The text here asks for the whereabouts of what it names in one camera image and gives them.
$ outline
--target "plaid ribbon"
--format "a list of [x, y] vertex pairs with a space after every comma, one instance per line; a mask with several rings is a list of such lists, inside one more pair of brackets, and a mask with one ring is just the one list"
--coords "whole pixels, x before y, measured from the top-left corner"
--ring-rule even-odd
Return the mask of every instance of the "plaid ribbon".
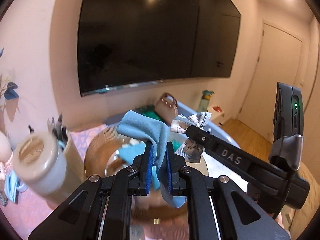
[[[208, 123], [210, 122], [210, 118], [211, 113], [209, 112], [197, 113], [189, 116], [188, 118], [180, 114], [175, 119], [173, 119], [170, 131], [177, 133], [186, 133], [186, 130], [190, 125], [194, 125], [203, 130], [203, 127], [208, 125]], [[176, 150], [175, 154], [183, 156], [187, 162], [200, 163], [201, 154], [203, 152], [203, 146], [188, 138], [178, 148], [178, 150]]]

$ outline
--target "microfiber cloth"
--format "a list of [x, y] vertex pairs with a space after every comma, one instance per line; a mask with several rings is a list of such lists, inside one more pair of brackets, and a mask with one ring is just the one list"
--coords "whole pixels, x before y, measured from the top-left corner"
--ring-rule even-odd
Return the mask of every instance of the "microfiber cloth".
[[[144, 153], [146, 145], [141, 142], [136, 145], [128, 146], [126, 148], [119, 149], [119, 157], [123, 159], [129, 165], [132, 165], [135, 156], [141, 155]], [[152, 186], [155, 190], [160, 188], [160, 182], [157, 178], [156, 167], [152, 166]]]
[[168, 191], [166, 161], [164, 161], [167, 141], [169, 138], [169, 127], [158, 120], [143, 116], [134, 111], [129, 111], [122, 118], [117, 133], [140, 141], [151, 141], [153, 145], [153, 165], [160, 181], [161, 194], [167, 203], [178, 208], [181, 207], [186, 197], [172, 197]]

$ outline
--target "face mask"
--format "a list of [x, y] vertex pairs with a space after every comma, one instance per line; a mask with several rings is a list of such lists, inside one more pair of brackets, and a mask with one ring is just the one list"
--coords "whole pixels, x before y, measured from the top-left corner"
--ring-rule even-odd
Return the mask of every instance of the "face mask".
[[19, 186], [19, 179], [16, 173], [12, 170], [7, 174], [4, 183], [4, 193], [7, 198], [13, 203], [16, 202], [17, 187]]

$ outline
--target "reflected door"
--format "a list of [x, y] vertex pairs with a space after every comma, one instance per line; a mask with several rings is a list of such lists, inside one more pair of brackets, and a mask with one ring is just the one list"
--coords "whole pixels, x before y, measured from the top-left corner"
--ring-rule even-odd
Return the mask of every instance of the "reflected door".
[[294, 84], [301, 45], [294, 36], [264, 25], [260, 59], [238, 119], [271, 143], [277, 82]]

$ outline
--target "black tv screen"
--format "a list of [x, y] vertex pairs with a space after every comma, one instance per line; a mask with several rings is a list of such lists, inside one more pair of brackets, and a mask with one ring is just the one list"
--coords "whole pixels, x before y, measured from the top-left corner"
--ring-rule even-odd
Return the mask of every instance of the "black tv screen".
[[229, 77], [239, 26], [231, 0], [83, 0], [81, 95], [157, 80]]

